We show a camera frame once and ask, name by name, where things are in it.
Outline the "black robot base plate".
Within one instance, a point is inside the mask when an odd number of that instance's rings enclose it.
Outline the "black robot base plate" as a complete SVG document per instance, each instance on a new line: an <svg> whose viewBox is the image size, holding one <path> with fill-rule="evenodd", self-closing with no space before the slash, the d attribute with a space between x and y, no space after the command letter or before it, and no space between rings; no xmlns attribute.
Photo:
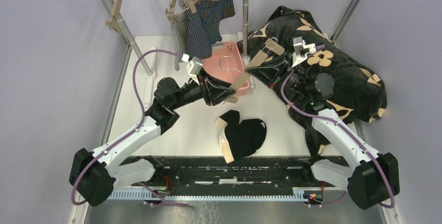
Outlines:
<svg viewBox="0 0 442 224"><path fill-rule="evenodd" d="M293 188L330 186L303 169L308 157L246 157L230 164L222 157L156 157L162 164L145 182L172 196L288 196Z"/></svg>

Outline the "black underwear beige waistband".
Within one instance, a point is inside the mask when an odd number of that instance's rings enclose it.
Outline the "black underwear beige waistband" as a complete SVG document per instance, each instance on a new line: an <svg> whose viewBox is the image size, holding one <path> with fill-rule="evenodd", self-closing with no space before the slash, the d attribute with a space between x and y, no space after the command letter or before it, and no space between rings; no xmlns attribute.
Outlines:
<svg viewBox="0 0 442 224"><path fill-rule="evenodd" d="M220 128L218 143L228 164L253 155L261 148L267 135L267 125L263 120L242 120L237 110L222 114L214 124Z"/></svg>

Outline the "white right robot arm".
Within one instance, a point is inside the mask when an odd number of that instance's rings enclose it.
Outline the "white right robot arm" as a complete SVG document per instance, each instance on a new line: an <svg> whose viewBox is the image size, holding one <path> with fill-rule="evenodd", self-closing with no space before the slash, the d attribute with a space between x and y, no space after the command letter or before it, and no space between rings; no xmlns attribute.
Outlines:
<svg viewBox="0 0 442 224"><path fill-rule="evenodd" d="M347 166L316 158L301 172L308 186L320 181L344 190L360 209L375 205L392 209L400 192L399 169L396 157L382 154L357 136L326 105L333 95L334 80L327 73L305 74L290 57L260 66L249 64L245 72L270 89L278 89L283 101L295 112L311 118L311 126L324 136L343 156Z"/></svg>

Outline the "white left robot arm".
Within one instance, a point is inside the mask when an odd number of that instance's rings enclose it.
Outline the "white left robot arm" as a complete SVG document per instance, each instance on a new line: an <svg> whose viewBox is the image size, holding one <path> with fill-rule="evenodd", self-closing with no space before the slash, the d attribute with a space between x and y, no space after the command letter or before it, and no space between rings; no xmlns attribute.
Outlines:
<svg viewBox="0 0 442 224"><path fill-rule="evenodd" d="M82 148L75 153L69 177L72 203L98 206L117 189L138 182L161 184L164 172L151 158L123 162L144 144L166 133L179 119L177 108L200 99L215 106L235 93L230 83L213 78L204 70L183 86L171 77L161 79L152 105L142 110L141 119L131 129L92 151Z"/></svg>

